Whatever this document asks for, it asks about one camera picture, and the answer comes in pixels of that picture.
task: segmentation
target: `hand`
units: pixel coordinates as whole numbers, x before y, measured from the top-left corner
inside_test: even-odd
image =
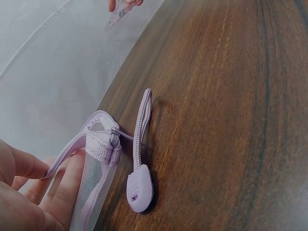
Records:
[[[116,6],[116,0],[108,0],[108,9],[110,12],[113,12],[115,10]],[[143,0],[123,0],[124,2],[128,4],[132,4],[134,2],[137,2],[137,6],[140,6],[143,3]]]
[[[33,155],[0,140],[0,230],[68,231],[84,166],[84,151],[77,151],[60,166],[54,182],[40,180],[49,166]],[[24,194],[18,190],[27,182]]]

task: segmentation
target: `wood grain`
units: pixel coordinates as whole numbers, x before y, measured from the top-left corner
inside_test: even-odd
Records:
[[[133,134],[155,198],[126,201],[130,141],[96,230],[308,230],[308,0],[166,0],[99,109]]]

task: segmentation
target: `finger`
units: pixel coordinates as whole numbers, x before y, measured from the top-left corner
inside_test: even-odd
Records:
[[[142,5],[142,3],[143,3],[143,0],[139,0],[139,2],[137,2],[137,6],[141,6]]]
[[[77,151],[70,160],[63,179],[51,201],[48,212],[69,230],[76,198],[78,195],[82,171],[85,161],[85,151]]]
[[[70,162],[71,159],[72,159],[72,157],[70,156],[59,166],[58,171],[57,171],[57,175],[54,178],[54,181],[51,185],[51,188],[49,189],[49,191],[46,194],[42,203],[39,205],[41,207],[41,209],[43,209],[44,211],[48,211],[50,203],[53,199],[53,196],[55,195],[55,193],[56,193],[56,191],[57,191],[57,189],[60,185],[60,182],[62,181],[65,170],[66,170],[68,163]]]
[[[50,158],[45,163],[48,164],[48,166],[51,166],[53,161],[54,158]],[[53,176],[54,174],[46,179],[31,180],[28,189],[23,193],[24,196],[32,203],[39,205],[53,179]]]
[[[115,10],[116,6],[116,0],[108,0],[108,9],[110,12],[113,12]]]
[[[27,177],[19,177],[19,176],[14,177],[12,188],[18,191],[20,190],[21,187],[23,187],[27,183],[28,180],[29,178]]]
[[[15,175],[31,179],[43,178],[49,166],[35,156],[9,146],[15,161]]]

